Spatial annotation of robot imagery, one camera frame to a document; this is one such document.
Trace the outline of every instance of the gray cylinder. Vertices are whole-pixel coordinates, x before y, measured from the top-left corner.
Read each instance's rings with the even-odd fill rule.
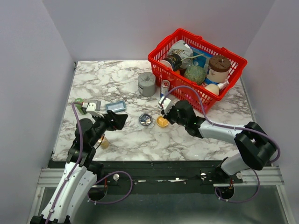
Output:
[[[151,97],[156,92],[156,77],[151,72],[140,73],[138,76],[138,90],[144,97]]]

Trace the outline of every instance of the marble countertop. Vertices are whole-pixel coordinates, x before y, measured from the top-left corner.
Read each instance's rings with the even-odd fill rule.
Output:
[[[238,152],[236,146],[226,142],[192,137],[177,124],[160,128],[156,124],[160,114],[159,88],[150,98],[141,96],[138,91],[138,74],[145,71],[151,71],[150,63],[145,60],[79,62],[53,160],[65,160],[74,140],[76,119],[71,103],[75,98],[100,100],[103,113],[107,103],[122,99],[126,102],[128,119],[125,127],[121,131],[105,132],[110,145],[107,149],[97,149],[96,161],[222,160]],[[153,117],[150,126],[139,124],[138,118],[143,113]],[[252,120],[240,81],[222,101],[215,103],[207,116],[214,122],[232,125],[247,124]],[[79,118],[91,118],[91,115],[79,114]]]

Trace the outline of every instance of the blue tray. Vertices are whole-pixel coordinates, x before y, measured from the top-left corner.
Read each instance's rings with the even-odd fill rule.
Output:
[[[114,103],[106,104],[106,110],[111,110],[114,113],[126,110],[126,103],[124,100],[120,100]]]

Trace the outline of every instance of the small bottle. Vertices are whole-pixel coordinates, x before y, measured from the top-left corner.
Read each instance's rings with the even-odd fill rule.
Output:
[[[215,94],[216,96],[219,96],[220,90],[224,89],[229,84],[228,80],[226,80],[224,83],[219,83],[217,85],[215,84],[209,84],[205,87],[206,90],[209,90],[211,93]],[[210,101],[210,97],[206,94],[203,94],[201,97],[201,102],[205,103],[207,101]]]

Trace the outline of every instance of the gray wall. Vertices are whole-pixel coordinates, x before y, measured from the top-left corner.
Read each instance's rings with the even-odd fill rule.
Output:
[[[177,28],[243,55],[274,0],[43,0],[76,60],[146,59]]]
[[[299,1],[277,0],[250,44],[243,74],[257,121],[281,147],[279,164],[299,222]]]
[[[0,219],[26,223],[49,161],[73,60],[40,0],[0,7]]]

